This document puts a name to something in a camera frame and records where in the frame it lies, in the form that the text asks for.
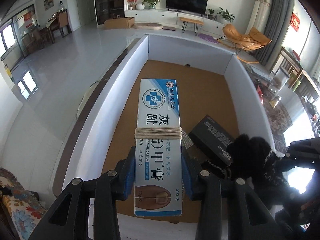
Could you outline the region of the blue white nail cream box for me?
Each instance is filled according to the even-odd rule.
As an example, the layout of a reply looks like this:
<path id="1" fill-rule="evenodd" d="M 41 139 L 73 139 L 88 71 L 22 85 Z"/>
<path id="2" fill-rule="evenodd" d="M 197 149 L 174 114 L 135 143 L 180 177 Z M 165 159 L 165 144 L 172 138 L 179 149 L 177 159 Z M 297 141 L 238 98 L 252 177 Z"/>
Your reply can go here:
<path id="1" fill-rule="evenodd" d="M 135 141 L 135 216 L 180 216 L 182 129 L 175 80 L 141 79 Z"/>

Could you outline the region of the black odor removing bar box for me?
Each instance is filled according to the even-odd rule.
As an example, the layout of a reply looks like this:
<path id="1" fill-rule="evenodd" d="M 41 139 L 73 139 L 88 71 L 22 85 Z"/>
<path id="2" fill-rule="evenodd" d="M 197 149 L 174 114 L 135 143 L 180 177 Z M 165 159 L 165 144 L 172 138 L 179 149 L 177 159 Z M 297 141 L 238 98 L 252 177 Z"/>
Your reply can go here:
<path id="1" fill-rule="evenodd" d="M 227 146 L 234 138 L 213 118 L 206 115 L 189 133 L 194 145 L 214 164 L 229 167 L 232 157 Z"/>

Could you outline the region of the white cardboard sorting box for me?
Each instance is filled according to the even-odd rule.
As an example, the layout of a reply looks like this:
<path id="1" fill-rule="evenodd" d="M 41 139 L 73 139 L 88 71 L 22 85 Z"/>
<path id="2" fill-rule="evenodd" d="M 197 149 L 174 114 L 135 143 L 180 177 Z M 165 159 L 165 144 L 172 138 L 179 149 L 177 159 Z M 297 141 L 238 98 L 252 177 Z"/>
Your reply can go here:
<path id="1" fill-rule="evenodd" d="M 222 48 L 183 38 L 145 35 L 107 72 L 68 138 L 54 193 L 74 179 L 98 178 L 134 153 L 136 182 L 120 221 L 195 225 L 200 202 L 182 188 L 181 141 L 154 138 L 190 132 L 205 116 L 273 145 L 266 112 L 242 63 Z"/>

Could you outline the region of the black fluffy hair accessory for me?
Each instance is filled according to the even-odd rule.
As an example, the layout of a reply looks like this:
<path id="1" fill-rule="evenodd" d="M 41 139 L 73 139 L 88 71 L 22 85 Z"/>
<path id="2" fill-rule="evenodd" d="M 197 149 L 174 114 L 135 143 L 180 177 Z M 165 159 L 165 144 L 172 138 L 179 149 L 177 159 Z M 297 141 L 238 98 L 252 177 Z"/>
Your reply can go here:
<path id="1" fill-rule="evenodd" d="M 255 190 L 289 186 L 283 172 L 276 166 L 280 158 L 264 138 L 250 138 L 242 134 L 227 146 L 226 153 L 231 158 L 230 165 L 223 163 L 219 157 L 211 157 L 201 164 L 202 168 L 220 179 L 250 178 Z"/>

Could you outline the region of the floral patterned cloth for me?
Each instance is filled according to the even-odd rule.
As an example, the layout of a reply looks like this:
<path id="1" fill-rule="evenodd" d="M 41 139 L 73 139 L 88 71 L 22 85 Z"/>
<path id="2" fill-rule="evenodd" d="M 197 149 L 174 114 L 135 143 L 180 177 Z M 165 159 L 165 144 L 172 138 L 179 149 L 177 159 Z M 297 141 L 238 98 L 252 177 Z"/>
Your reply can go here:
<path id="1" fill-rule="evenodd" d="M 18 239 L 29 239 L 46 213 L 37 197 L 4 168 L 1 168 L 1 207 L 8 212 Z"/>

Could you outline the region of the orange lounge chair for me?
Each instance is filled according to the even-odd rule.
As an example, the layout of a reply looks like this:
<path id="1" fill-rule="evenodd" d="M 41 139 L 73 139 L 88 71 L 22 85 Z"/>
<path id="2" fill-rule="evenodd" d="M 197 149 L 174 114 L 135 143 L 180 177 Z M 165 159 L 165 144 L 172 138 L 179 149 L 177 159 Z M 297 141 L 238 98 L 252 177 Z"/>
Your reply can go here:
<path id="1" fill-rule="evenodd" d="M 248 34 L 241 34 L 237 31 L 234 25 L 227 24 L 222 28 L 223 36 L 217 38 L 217 42 L 228 48 L 235 50 L 238 60 L 247 64 L 257 64 L 259 61 L 247 61 L 239 56 L 241 51 L 255 51 L 269 45 L 272 40 L 261 33 L 255 27 L 252 27 Z"/>

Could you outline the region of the purple round floor mat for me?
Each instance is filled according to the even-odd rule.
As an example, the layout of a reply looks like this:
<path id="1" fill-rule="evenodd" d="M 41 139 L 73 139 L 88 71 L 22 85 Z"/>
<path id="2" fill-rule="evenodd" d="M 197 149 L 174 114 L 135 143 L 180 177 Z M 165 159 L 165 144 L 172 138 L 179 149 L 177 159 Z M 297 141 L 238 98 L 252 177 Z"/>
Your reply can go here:
<path id="1" fill-rule="evenodd" d="M 205 40 L 205 41 L 208 41 L 208 42 L 211 42 L 214 44 L 220 43 L 220 41 L 217 38 L 210 36 L 210 35 L 207 35 L 207 34 L 199 34 L 198 37 L 202 40 Z"/>

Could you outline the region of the brown cardboard box on floor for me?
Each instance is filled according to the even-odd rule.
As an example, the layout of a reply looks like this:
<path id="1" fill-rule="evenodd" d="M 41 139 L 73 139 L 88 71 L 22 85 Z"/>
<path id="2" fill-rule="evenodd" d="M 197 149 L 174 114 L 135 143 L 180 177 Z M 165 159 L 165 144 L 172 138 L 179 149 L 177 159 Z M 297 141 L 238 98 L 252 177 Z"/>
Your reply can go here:
<path id="1" fill-rule="evenodd" d="M 134 17 L 123 17 L 106 20 L 104 27 L 105 29 L 130 29 L 134 24 Z"/>

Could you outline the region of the round beige floor cushion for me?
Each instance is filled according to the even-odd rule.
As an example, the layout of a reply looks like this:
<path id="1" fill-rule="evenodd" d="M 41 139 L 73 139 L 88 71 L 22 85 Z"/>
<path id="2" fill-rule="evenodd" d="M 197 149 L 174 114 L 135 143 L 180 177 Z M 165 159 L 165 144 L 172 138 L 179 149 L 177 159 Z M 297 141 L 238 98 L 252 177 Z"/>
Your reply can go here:
<path id="1" fill-rule="evenodd" d="M 135 29 L 145 29 L 145 30 L 162 30 L 163 25 L 159 23 L 135 23 L 133 25 Z"/>

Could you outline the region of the wooden dining table set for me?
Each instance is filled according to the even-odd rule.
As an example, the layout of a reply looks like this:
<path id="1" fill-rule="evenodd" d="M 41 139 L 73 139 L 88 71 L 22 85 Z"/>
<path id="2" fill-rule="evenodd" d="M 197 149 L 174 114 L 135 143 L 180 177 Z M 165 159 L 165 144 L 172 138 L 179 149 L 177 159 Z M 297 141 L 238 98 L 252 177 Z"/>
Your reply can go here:
<path id="1" fill-rule="evenodd" d="M 69 23 L 68 10 L 58 11 L 51 17 L 43 28 L 38 25 L 29 27 L 28 33 L 22 36 L 22 42 L 26 45 L 29 54 L 45 47 L 45 43 L 55 43 L 54 32 L 59 31 L 61 37 L 72 33 Z"/>

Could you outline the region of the wooden bench with hairpin legs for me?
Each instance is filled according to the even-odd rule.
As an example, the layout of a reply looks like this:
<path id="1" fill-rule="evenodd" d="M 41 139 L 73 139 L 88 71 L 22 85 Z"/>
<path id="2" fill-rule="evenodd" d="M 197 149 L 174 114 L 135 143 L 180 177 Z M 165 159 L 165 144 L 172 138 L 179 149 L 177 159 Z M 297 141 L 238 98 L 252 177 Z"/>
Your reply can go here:
<path id="1" fill-rule="evenodd" d="M 199 29 L 204 26 L 204 23 L 200 20 L 195 20 L 192 18 L 180 17 L 179 20 L 182 22 L 182 32 L 186 31 L 188 24 L 192 24 L 194 26 L 194 33 L 197 36 Z"/>

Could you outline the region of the white tv cabinet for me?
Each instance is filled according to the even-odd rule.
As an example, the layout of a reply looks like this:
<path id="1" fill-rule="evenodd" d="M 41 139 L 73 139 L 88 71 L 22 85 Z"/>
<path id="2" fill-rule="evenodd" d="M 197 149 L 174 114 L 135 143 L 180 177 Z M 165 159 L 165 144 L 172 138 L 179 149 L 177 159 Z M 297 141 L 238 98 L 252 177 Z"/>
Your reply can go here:
<path id="1" fill-rule="evenodd" d="M 199 32 L 221 37 L 224 35 L 222 29 L 224 24 L 204 17 L 186 14 L 182 12 L 166 11 L 160 9 L 126 10 L 126 17 L 134 17 L 136 23 L 159 23 L 163 26 L 182 28 L 181 18 L 188 18 L 203 22 L 199 26 Z"/>

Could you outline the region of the red flower vase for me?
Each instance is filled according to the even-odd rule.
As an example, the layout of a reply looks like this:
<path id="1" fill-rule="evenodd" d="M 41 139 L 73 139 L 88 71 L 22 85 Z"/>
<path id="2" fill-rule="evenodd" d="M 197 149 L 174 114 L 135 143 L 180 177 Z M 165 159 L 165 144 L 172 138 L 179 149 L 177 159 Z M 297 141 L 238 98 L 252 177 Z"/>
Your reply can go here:
<path id="1" fill-rule="evenodd" d="M 126 2 L 127 2 L 129 10 L 135 10 L 136 9 L 136 4 L 137 4 L 138 0 L 126 0 Z"/>

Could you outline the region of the green potted plant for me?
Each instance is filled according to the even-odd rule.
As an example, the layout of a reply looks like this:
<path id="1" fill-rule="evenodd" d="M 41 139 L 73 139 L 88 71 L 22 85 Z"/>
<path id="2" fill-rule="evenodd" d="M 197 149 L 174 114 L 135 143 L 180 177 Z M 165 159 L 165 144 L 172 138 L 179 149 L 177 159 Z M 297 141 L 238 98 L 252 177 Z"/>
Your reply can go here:
<path id="1" fill-rule="evenodd" d="M 149 9 L 156 9 L 156 5 L 160 3 L 161 0 L 143 0 L 143 4 L 147 4 Z"/>

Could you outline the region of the black flat television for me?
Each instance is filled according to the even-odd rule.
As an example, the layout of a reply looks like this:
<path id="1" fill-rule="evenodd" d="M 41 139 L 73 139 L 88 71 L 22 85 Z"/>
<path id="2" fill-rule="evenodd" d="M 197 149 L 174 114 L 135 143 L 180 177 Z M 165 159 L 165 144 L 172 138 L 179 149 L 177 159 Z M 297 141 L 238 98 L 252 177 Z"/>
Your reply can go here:
<path id="1" fill-rule="evenodd" d="M 208 0 L 166 0 L 167 9 L 205 14 Z"/>

